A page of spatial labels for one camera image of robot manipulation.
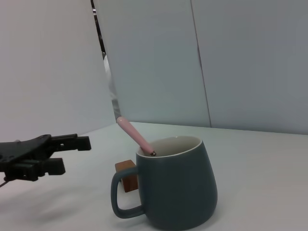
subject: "white wall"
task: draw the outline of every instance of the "white wall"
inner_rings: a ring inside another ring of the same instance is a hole
[[[190,0],[95,0],[120,111],[210,126]]]
[[[0,142],[115,122],[90,0],[1,0],[0,76]]]
[[[308,1],[193,0],[213,127],[308,134]]]

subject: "pink spoon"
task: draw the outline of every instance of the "pink spoon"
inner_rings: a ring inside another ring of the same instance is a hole
[[[156,152],[151,145],[142,137],[142,135],[140,135],[127,119],[121,116],[116,120],[116,122],[144,151],[149,153],[151,156],[156,156]]]

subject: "white table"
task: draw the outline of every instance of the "white table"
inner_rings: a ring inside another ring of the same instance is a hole
[[[194,230],[308,230],[308,136],[133,123],[149,141],[192,135],[204,140],[218,187],[213,217]],[[110,204],[114,164],[135,161],[137,144],[117,125],[90,132],[90,152],[61,152],[63,176],[13,181],[0,189],[4,231],[154,230],[145,215],[119,219]],[[119,205],[140,204],[118,187]]]

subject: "mug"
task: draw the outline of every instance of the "mug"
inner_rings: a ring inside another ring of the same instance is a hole
[[[202,140],[178,136],[151,143],[155,157],[136,153],[136,166],[115,173],[111,183],[111,205],[119,218],[145,214],[153,226],[164,230],[186,230],[206,222],[217,204],[217,187]],[[123,210],[117,204],[119,181],[138,175],[141,205]]]

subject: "mug rim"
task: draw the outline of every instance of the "mug rim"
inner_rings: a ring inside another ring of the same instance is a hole
[[[202,143],[203,143],[203,140],[200,139],[199,137],[196,137],[196,136],[171,136],[171,137],[166,137],[166,138],[161,138],[161,139],[157,139],[155,141],[152,141],[150,142],[150,144],[154,143],[154,142],[158,142],[158,141],[162,141],[162,140],[166,140],[166,139],[170,139],[170,138],[178,138],[178,137],[189,137],[189,138],[195,138],[195,139],[198,139],[199,140],[199,143],[194,146],[193,148],[189,149],[189,150],[186,150],[184,152],[181,152],[181,153],[176,153],[176,154],[172,154],[172,155],[164,155],[164,156],[145,156],[145,155],[140,155],[138,152],[142,149],[141,147],[138,148],[138,150],[136,151],[136,154],[140,157],[144,157],[144,158],[150,158],[150,159],[158,159],[158,158],[167,158],[167,157],[173,157],[173,156],[176,156],[176,155],[181,155],[181,154],[184,154],[184,153],[187,153],[187,152],[190,152],[194,149],[196,149],[197,147],[199,147]]]

